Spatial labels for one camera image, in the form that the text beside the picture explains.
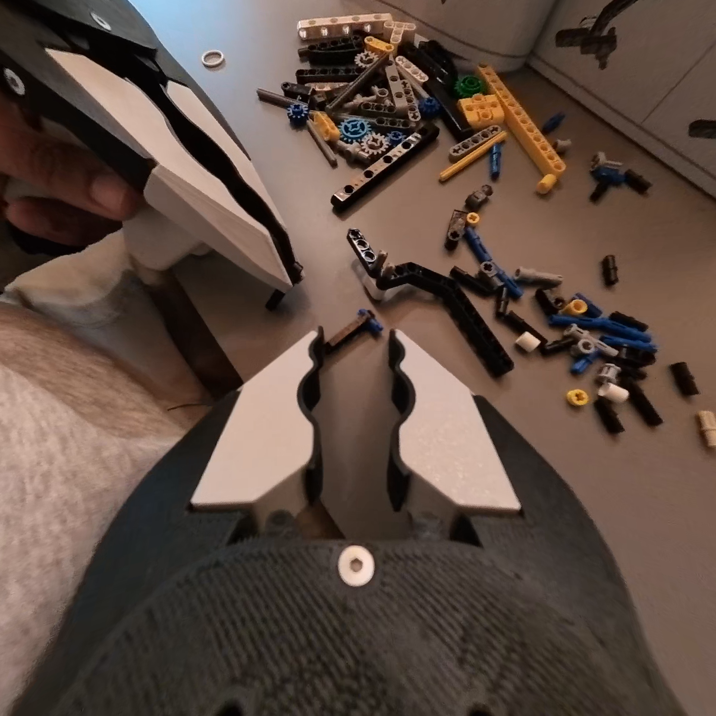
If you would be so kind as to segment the white rounded container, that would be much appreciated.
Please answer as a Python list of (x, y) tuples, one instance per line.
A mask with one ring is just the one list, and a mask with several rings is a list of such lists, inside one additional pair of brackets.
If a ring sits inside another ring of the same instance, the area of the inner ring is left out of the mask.
[(522, 67), (555, 1), (414, 1), (411, 12), (453, 54), (497, 70)]

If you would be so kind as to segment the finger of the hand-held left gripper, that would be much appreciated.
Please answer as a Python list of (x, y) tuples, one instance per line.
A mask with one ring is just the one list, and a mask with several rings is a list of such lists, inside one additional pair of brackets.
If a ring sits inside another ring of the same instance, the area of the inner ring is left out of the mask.
[(166, 120), (188, 154), (213, 176), (230, 197), (230, 208), (261, 227), (281, 264), (298, 264), (286, 227), (249, 156), (230, 129), (214, 115), (195, 89), (167, 83)]
[(165, 87), (157, 99), (92, 59), (47, 49), (52, 61), (148, 153), (155, 165), (143, 191), (148, 209), (125, 228), (140, 264), (164, 269), (204, 244), (273, 289), (291, 289), (303, 278), (299, 264), (281, 264), (261, 227), (231, 210), (219, 182), (178, 141), (166, 120)]

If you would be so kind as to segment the long black lego beam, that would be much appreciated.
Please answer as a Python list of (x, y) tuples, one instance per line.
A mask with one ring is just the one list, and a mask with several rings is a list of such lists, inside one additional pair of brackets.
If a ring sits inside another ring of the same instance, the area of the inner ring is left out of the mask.
[(381, 184), (397, 173), (414, 158), (425, 152), (440, 135), (440, 129), (434, 123), (417, 128), (396, 147), (368, 165), (338, 189), (330, 199), (336, 215), (344, 214), (354, 205), (363, 201)]

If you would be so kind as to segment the short grey lego beam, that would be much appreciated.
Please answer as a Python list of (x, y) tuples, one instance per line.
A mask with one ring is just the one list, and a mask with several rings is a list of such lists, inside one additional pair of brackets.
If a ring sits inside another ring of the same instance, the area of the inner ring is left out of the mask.
[(484, 146), (489, 140), (499, 135), (502, 130), (499, 125), (490, 125), (477, 131), (469, 138), (457, 142), (449, 150), (448, 158), (450, 163), (456, 163), (479, 147)]

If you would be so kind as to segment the scatter of small lego pins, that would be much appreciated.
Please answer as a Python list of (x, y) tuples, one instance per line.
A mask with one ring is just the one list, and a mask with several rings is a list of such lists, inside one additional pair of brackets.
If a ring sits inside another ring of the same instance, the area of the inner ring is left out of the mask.
[[(494, 296), (495, 317), (515, 334), (515, 345), (523, 353), (539, 352), (544, 357), (571, 355), (570, 374), (584, 375), (595, 363), (601, 368), (595, 374), (594, 399), (584, 389), (572, 389), (566, 400), (572, 407), (594, 403), (599, 421), (608, 434), (624, 432), (618, 405), (629, 402), (649, 427), (658, 427), (663, 419), (640, 387), (645, 369), (657, 358), (658, 348), (649, 332), (620, 315), (605, 317), (581, 294), (565, 300), (553, 292), (560, 277), (518, 268), (508, 275), (490, 255), (476, 231), (478, 215), (456, 212), (458, 228), (447, 232), (445, 247), (452, 248), (462, 238), (479, 261), (477, 273), (455, 266), (450, 274), (458, 284), (476, 293)], [(536, 286), (533, 294), (548, 327), (558, 329), (560, 337), (548, 339), (511, 308), (511, 300), (524, 296), (524, 284)]]

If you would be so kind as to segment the grey fleece sweatshirt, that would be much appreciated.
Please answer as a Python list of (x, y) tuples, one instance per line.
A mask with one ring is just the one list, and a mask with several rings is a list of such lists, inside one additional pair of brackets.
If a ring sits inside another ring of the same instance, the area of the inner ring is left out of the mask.
[(208, 410), (157, 398), (45, 317), (1, 303), (2, 715), (119, 508)]

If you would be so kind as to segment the pile of mixed lego beams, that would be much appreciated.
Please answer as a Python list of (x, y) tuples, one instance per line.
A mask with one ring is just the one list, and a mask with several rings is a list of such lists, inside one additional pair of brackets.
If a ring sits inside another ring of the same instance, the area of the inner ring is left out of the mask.
[(456, 143), (474, 133), (452, 91), (464, 75), (454, 54), (419, 37), (415, 24), (358, 14), (302, 20), (297, 30), (294, 80), (256, 95), (309, 130), (332, 167), (337, 156), (368, 166), (434, 121)]

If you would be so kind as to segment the black lego piece blue pin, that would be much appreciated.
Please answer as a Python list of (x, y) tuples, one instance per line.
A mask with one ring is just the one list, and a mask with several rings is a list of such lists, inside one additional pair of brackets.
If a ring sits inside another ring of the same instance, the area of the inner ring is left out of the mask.
[(324, 351), (326, 354), (333, 354), (359, 335), (367, 333), (373, 337), (380, 337), (383, 330), (383, 325), (372, 310), (359, 309), (353, 321), (324, 341)]

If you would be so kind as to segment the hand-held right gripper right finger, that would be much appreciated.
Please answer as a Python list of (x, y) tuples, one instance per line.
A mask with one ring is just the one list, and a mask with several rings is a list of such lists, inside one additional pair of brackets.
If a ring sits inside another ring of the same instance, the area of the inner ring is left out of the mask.
[(522, 505), (476, 397), (406, 333), (389, 335), (392, 429), (387, 491), (395, 512), (445, 524), (473, 515), (515, 515)]

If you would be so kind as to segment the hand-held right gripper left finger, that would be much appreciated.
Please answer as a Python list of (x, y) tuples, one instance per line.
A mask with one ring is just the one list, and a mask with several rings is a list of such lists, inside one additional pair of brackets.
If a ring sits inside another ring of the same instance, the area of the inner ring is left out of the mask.
[(202, 512), (246, 509), (257, 524), (309, 506), (307, 479), (317, 466), (317, 426), (304, 390), (318, 377), (322, 328), (299, 341), (239, 390), (191, 497)]

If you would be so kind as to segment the yellow lego brick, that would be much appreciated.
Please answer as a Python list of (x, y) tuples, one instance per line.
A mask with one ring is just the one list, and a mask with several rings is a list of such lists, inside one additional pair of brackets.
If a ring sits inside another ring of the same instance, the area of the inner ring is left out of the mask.
[(503, 106), (495, 94), (475, 94), (459, 99), (458, 108), (475, 131), (505, 122)]

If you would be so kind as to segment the blue and black lego connector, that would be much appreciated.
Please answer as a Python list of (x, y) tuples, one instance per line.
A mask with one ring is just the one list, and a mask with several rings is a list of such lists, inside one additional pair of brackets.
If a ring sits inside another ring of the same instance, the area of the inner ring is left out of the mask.
[(646, 177), (635, 170), (624, 168), (621, 162), (609, 159), (601, 150), (592, 156), (590, 175), (595, 182), (588, 198), (592, 203), (598, 203), (613, 187), (625, 185), (639, 195), (647, 195), (653, 186)]

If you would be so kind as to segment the black angled lego assembly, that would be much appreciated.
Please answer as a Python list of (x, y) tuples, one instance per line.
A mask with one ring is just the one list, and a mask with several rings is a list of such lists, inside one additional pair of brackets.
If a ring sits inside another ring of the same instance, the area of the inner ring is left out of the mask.
[(514, 361), (455, 279), (414, 262), (390, 264), (357, 228), (348, 229), (346, 240), (362, 267), (363, 285), (373, 300), (390, 299), (406, 286), (424, 291), (442, 301), (491, 375), (499, 378), (514, 370)]

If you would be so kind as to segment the yellow lego axle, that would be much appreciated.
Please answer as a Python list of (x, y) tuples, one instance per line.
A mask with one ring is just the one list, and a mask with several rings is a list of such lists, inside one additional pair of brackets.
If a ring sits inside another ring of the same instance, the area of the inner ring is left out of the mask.
[(476, 160), (487, 154), (489, 150), (507, 138), (507, 132), (500, 131), (493, 137), (483, 140), (476, 147), (472, 148), (470, 152), (466, 153), (461, 159), (452, 163), (450, 167), (445, 168), (438, 175), (438, 181), (440, 183), (448, 182), (452, 177), (462, 172), (465, 168), (472, 165)]

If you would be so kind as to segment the person's left hand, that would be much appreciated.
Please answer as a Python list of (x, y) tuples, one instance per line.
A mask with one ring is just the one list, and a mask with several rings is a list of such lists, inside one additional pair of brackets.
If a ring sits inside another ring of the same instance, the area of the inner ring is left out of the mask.
[(89, 150), (48, 135), (1, 94), (1, 192), (9, 180), (42, 196), (1, 197), (1, 217), (23, 249), (75, 253), (122, 227), (145, 205), (142, 193)]

